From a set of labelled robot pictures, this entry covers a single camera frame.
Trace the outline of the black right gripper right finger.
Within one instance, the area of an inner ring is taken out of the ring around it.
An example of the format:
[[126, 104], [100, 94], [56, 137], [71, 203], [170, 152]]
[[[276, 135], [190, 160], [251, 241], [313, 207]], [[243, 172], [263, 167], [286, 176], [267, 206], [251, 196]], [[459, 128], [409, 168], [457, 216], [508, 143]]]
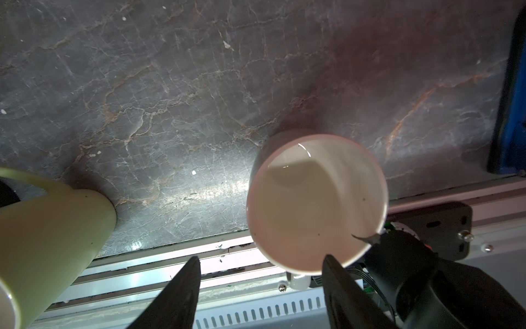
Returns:
[[324, 258], [322, 279], [331, 328], [397, 327], [332, 255]]

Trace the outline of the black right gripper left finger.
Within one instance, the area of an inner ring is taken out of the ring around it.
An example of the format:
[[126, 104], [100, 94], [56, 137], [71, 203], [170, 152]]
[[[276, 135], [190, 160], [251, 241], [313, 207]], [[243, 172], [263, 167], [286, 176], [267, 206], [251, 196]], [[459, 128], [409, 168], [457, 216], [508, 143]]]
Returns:
[[129, 328], [192, 328], [199, 299], [201, 265], [191, 257]]

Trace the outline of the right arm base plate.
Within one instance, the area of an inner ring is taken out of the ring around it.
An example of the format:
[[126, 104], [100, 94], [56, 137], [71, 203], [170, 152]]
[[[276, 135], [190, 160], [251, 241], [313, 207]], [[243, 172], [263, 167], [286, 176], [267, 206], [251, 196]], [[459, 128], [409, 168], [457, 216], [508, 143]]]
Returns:
[[387, 221], [409, 231], [445, 260], [468, 256], [474, 235], [472, 208], [462, 202], [448, 202], [389, 215]]

